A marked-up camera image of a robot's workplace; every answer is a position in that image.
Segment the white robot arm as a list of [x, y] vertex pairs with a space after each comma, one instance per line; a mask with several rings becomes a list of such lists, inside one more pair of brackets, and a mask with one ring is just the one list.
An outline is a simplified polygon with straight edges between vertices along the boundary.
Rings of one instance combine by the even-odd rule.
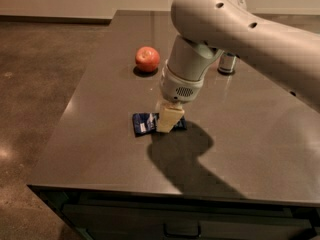
[[259, 18], [243, 0], [173, 0], [178, 32], [162, 70], [157, 130], [168, 133], [221, 55], [238, 57], [314, 109], [320, 106], [320, 36]]

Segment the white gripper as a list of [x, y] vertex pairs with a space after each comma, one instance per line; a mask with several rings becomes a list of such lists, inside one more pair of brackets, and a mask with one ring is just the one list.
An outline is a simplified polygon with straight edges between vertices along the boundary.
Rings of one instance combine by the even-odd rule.
[[160, 91], [162, 97], [169, 102], [161, 102], [159, 105], [158, 132], [169, 133], [173, 129], [185, 113], [181, 103], [192, 102], [203, 83], [203, 67], [182, 66], [166, 61], [161, 72]]

